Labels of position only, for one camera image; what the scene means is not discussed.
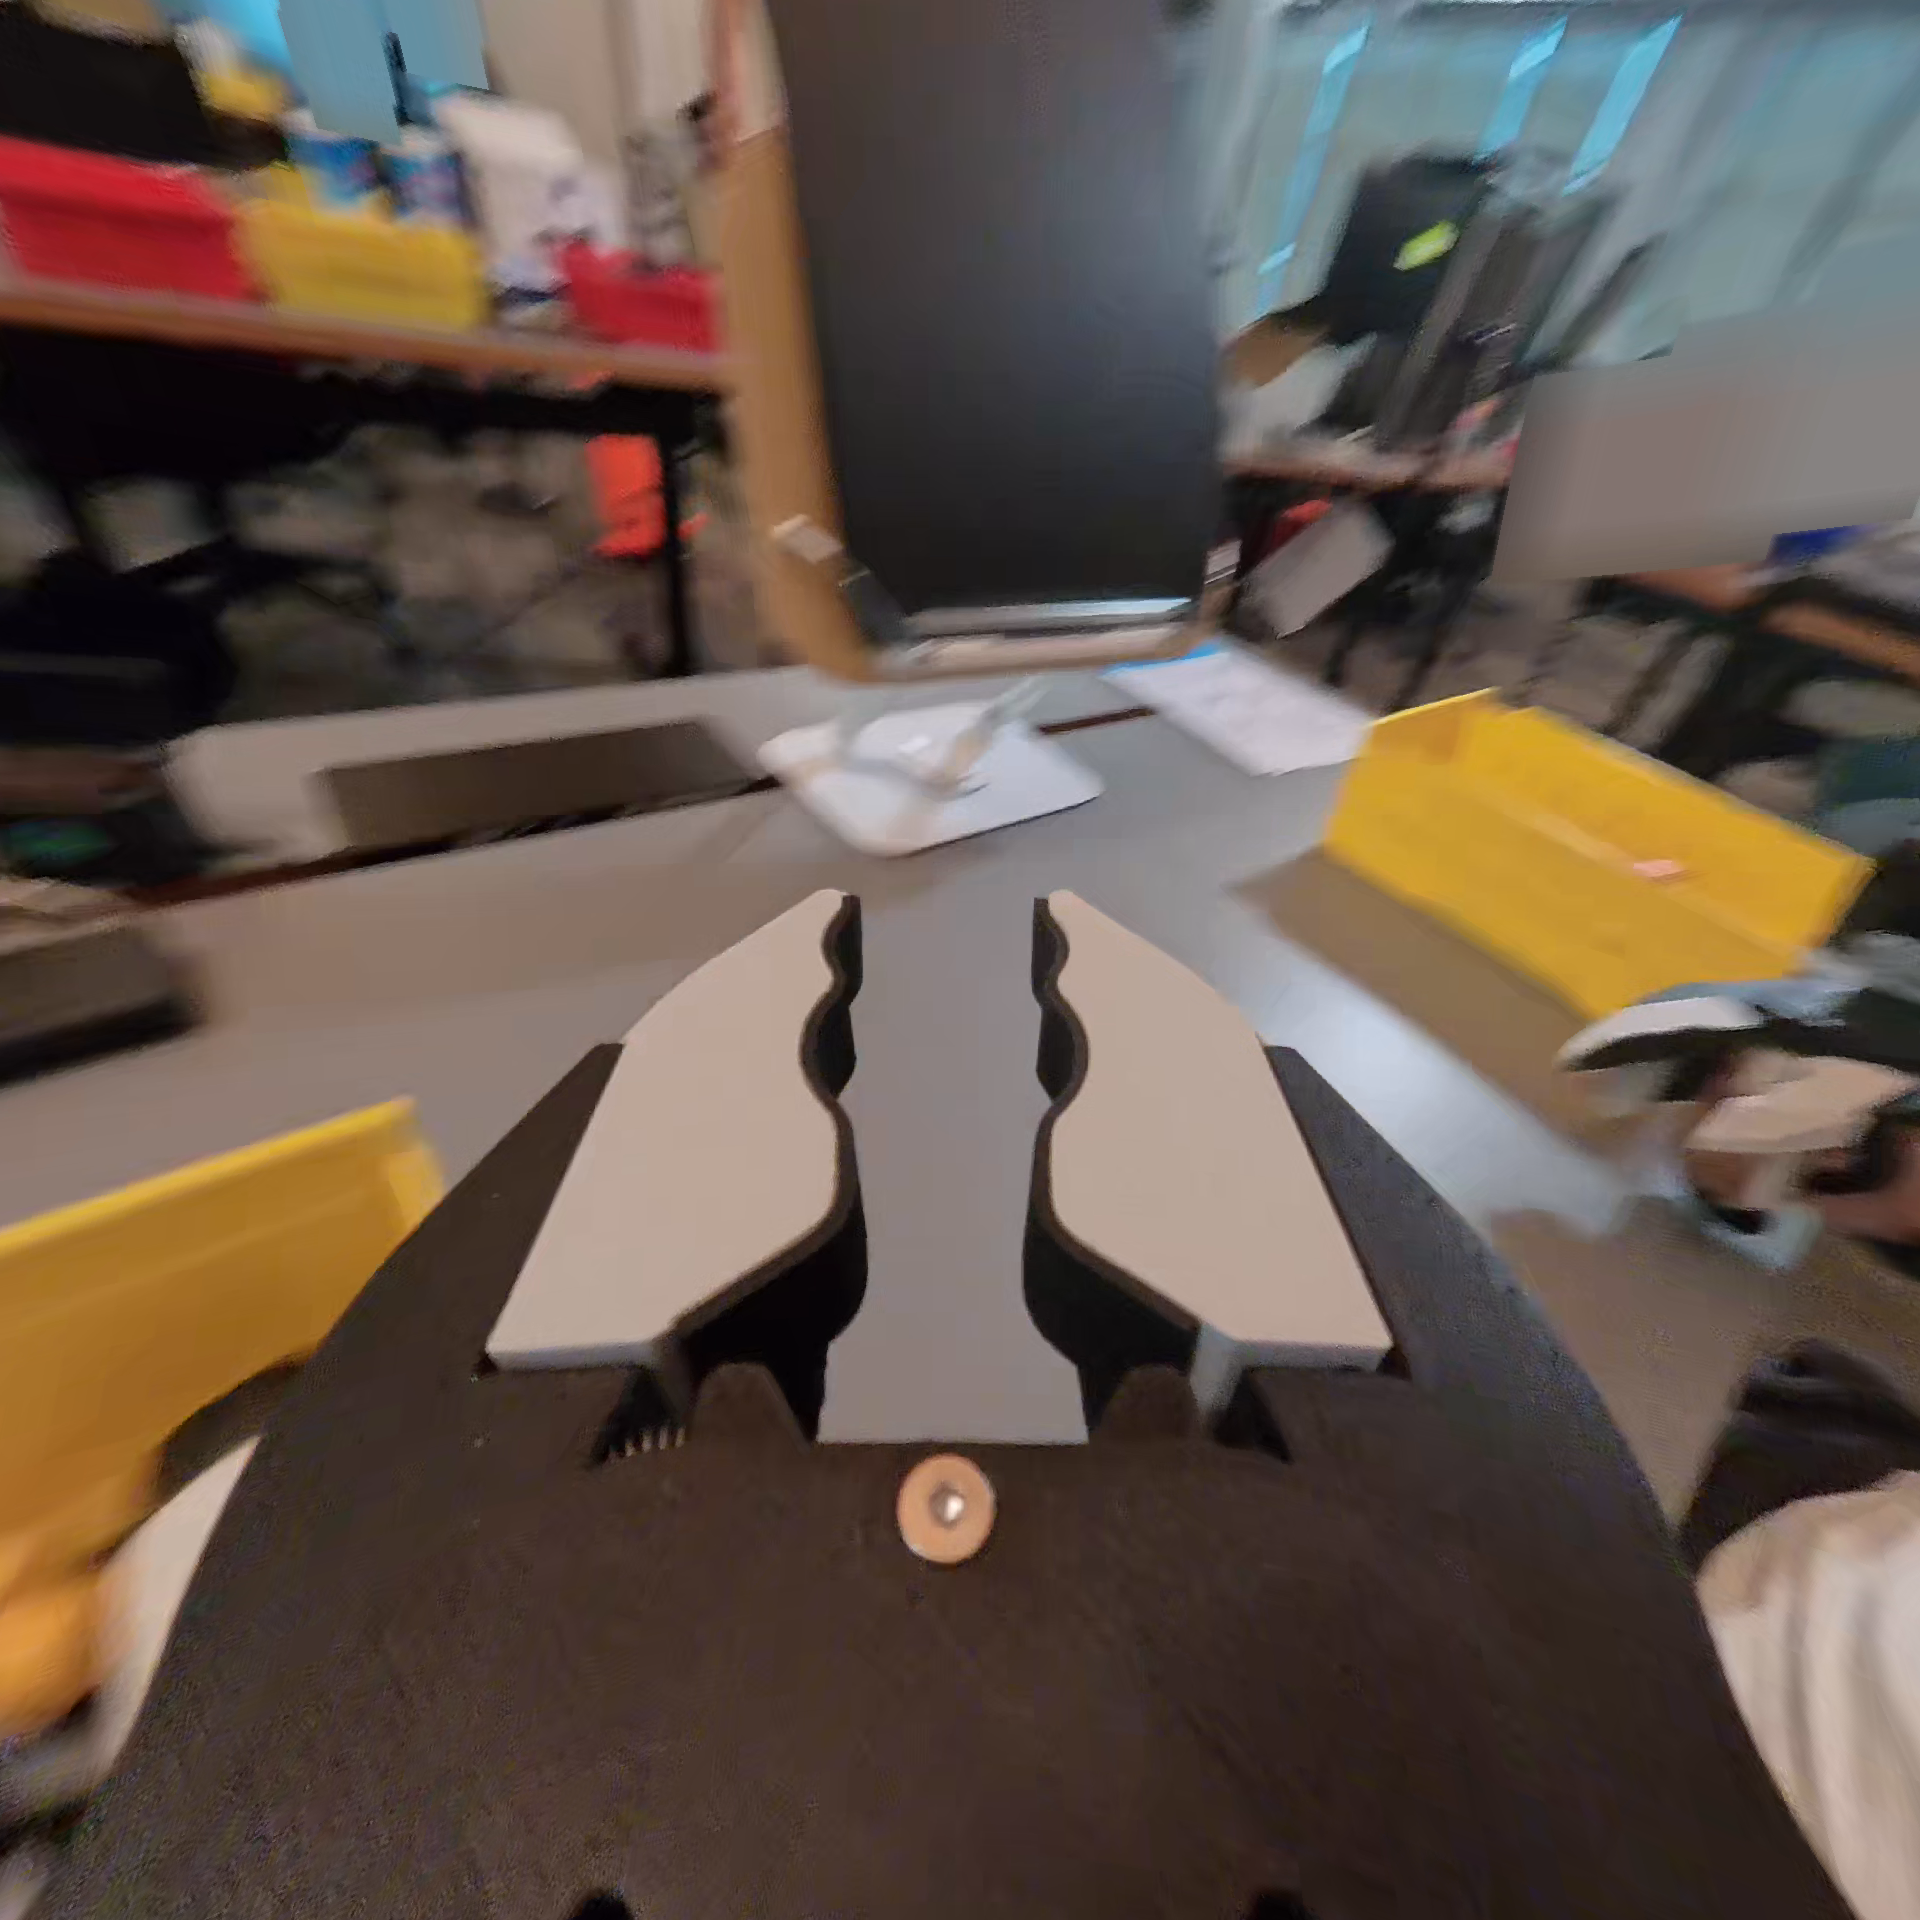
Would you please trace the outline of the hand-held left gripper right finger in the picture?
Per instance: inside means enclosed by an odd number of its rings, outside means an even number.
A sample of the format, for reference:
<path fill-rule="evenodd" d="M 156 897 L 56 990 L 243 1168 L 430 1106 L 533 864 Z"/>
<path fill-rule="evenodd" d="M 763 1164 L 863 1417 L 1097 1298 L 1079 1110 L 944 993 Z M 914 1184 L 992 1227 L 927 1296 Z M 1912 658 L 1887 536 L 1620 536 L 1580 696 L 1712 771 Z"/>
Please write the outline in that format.
<path fill-rule="evenodd" d="M 1244 1376 L 1374 1373 L 1393 1334 L 1257 1030 L 1072 891 L 1033 901 L 1022 1298 L 1097 1433 L 1143 1368 L 1216 1426 Z"/>

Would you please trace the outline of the black desk mat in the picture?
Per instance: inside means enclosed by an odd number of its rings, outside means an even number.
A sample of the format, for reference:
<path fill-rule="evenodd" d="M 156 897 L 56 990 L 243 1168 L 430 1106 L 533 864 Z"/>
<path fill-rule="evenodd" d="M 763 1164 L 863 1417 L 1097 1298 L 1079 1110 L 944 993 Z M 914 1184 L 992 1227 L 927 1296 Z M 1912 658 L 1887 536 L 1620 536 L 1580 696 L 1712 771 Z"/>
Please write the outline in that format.
<path fill-rule="evenodd" d="M 403 858 L 747 794 L 756 771 L 702 723 L 646 723 L 316 776 L 342 853 Z"/>

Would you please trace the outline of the person's dark green jacket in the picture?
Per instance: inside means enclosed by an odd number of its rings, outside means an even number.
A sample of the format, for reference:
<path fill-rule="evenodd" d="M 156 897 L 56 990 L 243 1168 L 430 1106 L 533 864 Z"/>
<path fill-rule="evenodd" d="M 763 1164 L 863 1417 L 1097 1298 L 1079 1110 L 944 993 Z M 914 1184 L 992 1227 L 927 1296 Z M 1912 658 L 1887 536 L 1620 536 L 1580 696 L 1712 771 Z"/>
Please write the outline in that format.
<path fill-rule="evenodd" d="M 1912 1473 L 1917 1410 L 1863 1361 L 1797 1344 L 1744 1376 L 1676 1526 L 1676 1553 L 1697 1576 L 1734 1534 L 1790 1504 Z"/>

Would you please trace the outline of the person's white shirt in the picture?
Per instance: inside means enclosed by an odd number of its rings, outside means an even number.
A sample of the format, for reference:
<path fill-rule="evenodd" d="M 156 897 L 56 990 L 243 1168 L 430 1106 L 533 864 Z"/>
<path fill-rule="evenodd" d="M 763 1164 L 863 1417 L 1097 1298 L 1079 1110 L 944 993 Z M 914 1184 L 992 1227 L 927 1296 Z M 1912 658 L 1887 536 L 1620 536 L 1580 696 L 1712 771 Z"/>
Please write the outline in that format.
<path fill-rule="evenodd" d="M 1744 1728 L 1856 1918 L 1917 1916 L 1917 1474 L 1794 1501 L 1697 1598 Z"/>

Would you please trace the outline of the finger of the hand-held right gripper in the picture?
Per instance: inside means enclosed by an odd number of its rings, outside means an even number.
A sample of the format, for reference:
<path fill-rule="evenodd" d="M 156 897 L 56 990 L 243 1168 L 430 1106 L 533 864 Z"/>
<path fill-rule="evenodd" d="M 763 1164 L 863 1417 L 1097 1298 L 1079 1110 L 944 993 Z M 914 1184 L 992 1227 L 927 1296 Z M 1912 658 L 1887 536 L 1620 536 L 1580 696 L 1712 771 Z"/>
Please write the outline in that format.
<path fill-rule="evenodd" d="M 1597 1018 L 1556 1053 L 1556 1073 L 1594 1076 L 1676 1057 L 1687 1047 L 1719 1047 L 1764 1023 L 1762 1010 L 1719 993 L 1644 998 Z"/>
<path fill-rule="evenodd" d="M 1723 1091 L 1682 1153 L 1786 1161 L 1853 1147 L 1893 1101 L 1893 1077 L 1790 1077 Z"/>

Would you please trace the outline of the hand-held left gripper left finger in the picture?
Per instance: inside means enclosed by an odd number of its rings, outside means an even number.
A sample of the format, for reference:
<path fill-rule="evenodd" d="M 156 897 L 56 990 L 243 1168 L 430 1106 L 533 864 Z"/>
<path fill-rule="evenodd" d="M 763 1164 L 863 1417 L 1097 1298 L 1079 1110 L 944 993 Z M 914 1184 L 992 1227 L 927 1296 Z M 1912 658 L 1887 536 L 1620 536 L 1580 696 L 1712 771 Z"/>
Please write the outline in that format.
<path fill-rule="evenodd" d="M 839 1101 L 859 983 L 859 901 L 823 890 L 626 1031 L 483 1346 L 493 1368 L 626 1366 L 682 1426 L 709 1376 L 750 1363 L 819 1430 L 867 1271 Z"/>

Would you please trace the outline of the black board with wooden back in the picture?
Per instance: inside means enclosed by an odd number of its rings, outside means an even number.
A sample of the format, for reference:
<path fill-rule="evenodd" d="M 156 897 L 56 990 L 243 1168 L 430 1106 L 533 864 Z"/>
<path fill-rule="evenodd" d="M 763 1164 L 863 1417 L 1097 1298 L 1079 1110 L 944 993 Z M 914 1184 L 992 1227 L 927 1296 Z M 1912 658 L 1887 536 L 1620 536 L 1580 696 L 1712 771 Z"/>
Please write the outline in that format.
<path fill-rule="evenodd" d="M 837 684 L 1174 661 L 1226 608 L 1169 3 L 716 3 L 756 607 Z"/>

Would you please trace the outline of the grey desk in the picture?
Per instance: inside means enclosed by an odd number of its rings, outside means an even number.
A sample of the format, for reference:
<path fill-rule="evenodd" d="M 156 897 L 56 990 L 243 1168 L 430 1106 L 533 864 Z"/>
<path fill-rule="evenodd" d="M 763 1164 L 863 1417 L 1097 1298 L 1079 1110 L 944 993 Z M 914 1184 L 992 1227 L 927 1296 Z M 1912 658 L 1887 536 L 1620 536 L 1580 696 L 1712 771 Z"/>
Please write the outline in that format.
<path fill-rule="evenodd" d="M 799 897 L 863 897 L 847 1111 L 872 1281 L 824 1436 L 1083 1438 L 1020 1300 L 1036 894 L 1076 891 L 1303 1057 L 1532 1286 L 1674 1516 L 1794 1284 L 1636 1200 L 1542 1073 L 1553 1007 L 1314 866 L 1333 778 L 1253 780 L 1157 717 L 1069 734 L 1086 810 L 912 860 L 844 853 L 780 791 L 160 918 L 206 1023 L 3 1091 L 3 1223 L 412 1097 L 449 1181 L 586 1048 Z"/>

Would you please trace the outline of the background wooden desk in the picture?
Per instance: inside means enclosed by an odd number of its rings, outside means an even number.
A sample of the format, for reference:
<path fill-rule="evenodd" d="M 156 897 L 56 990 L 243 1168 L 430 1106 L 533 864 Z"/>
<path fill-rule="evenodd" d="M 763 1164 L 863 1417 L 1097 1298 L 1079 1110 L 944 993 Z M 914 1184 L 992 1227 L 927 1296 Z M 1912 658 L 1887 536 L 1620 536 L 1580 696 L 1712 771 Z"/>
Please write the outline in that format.
<path fill-rule="evenodd" d="M 332 320 L 249 300 L 184 297 L 22 274 L 3 266 L 3 348 L 54 351 L 103 373 L 132 351 L 174 390 L 233 420 L 412 423 L 442 433 L 649 437 L 659 448 L 664 678 L 706 668 L 686 558 L 682 460 L 700 411 L 730 391 L 719 351 L 602 343 L 544 330 L 409 330 Z"/>

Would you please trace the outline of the blue and white paper sheet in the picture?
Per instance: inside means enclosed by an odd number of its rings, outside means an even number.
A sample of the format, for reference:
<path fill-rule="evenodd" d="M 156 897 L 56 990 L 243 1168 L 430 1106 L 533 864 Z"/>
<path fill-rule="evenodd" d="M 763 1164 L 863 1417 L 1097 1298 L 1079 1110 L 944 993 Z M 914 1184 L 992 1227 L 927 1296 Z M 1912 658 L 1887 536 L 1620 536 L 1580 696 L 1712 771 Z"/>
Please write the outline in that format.
<path fill-rule="evenodd" d="M 1286 778 L 1344 767 L 1374 721 L 1234 643 L 1176 661 L 1109 667 L 1103 680 L 1244 778 Z"/>

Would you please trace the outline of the yellow plastic bin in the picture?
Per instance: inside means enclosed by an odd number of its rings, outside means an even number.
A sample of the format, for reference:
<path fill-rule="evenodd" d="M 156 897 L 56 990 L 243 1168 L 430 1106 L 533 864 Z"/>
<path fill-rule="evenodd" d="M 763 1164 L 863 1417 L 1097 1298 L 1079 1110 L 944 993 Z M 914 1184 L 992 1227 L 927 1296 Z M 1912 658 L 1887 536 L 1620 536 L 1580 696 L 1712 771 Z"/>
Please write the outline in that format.
<path fill-rule="evenodd" d="M 1322 853 L 1586 1018 L 1797 973 L 1873 864 L 1492 693 L 1380 717 Z"/>
<path fill-rule="evenodd" d="M 310 1357 L 440 1197 L 390 1101 L 3 1228 L 3 1740 L 103 1683 L 169 1440 Z"/>

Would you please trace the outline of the red plastic bin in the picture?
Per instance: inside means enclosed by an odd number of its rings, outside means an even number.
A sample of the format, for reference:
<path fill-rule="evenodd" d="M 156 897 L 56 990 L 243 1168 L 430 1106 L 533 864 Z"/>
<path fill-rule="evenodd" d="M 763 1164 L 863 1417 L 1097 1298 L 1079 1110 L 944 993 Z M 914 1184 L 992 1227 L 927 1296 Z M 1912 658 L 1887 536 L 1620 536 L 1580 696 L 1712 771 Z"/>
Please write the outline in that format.
<path fill-rule="evenodd" d="M 190 167 L 6 138 L 3 246 L 32 277 L 260 300 L 230 200 Z"/>
<path fill-rule="evenodd" d="M 697 266 L 652 266 L 633 253 L 569 243 L 563 296 L 594 340 L 713 356 L 723 346 L 716 280 Z"/>

